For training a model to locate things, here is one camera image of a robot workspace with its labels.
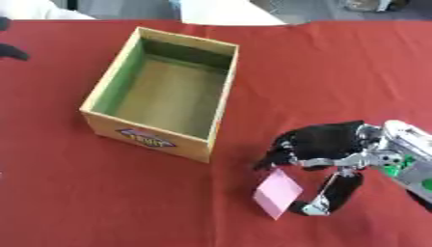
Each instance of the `pink foam block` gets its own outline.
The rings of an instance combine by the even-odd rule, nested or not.
[[[259,185],[254,199],[277,220],[302,191],[302,187],[278,168]]]

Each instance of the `robotic hand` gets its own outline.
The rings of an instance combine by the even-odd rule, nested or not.
[[[432,136],[400,121],[373,126],[363,121],[312,125],[279,136],[256,170],[297,165],[307,171],[336,166],[310,203],[296,201],[289,210],[302,215],[330,215],[363,183],[360,170],[372,166],[405,187],[432,211]]]
[[[0,31],[6,31],[9,28],[11,21],[5,17],[0,17]],[[0,59],[2,57],[11,57],[18,60],[28,60],[27,53],[9,44],[0,43]]]

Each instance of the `yellow box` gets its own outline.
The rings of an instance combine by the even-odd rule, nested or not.
[[[137,28],[80,111],[98,135],[209,162],[238,45]]]

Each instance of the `red tablecloth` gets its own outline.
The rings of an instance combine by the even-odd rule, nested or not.
[[[78,112],[136,26],[241,45],[210,165],[95,136]],[[280,132],[400,119],[432,131],[432,23],[210,27],[16,22],[0,41],[0,246],[430,247],[432,217],[376,171],[331,217],[274,222],[251,165]],[[313,191],[328,172],[286,171]]]

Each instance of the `printed logo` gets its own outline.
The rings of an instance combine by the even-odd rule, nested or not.
[[[137,131],[131,128],[126,129],[118,129],[117,130],[121,135],[132,139],[136,142],[139,142],[150,148],[164,148],[164,147],[175,147],[176,145],[162,140],[154,135],[146,134],[141,131]]]

